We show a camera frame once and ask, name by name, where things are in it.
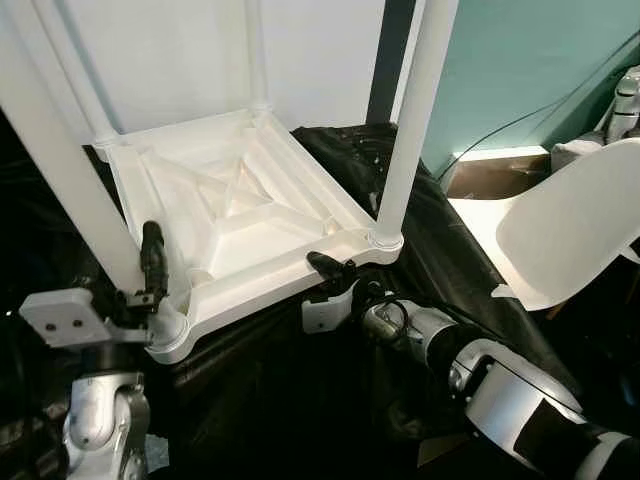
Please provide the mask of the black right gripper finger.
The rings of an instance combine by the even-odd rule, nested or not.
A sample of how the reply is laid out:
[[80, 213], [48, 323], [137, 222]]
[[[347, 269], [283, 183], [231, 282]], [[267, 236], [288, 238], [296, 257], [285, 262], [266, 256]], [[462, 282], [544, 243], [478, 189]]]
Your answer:
[[319, 251], [307, 252], [305, 260], [320, 275], [321, 288], [349, 288], [358, 278], [358, 268], [353, 260], [339, 261]]

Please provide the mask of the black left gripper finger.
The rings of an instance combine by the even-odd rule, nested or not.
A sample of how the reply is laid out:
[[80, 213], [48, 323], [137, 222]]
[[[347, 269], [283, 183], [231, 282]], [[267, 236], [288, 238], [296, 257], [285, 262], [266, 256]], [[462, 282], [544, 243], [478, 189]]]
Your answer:
[[169, 271], [163, 228], [157, 221], [146, 221], [143, 224], [140, 268], [143, 274], [140, 302], [159, 303], [168, 294]]

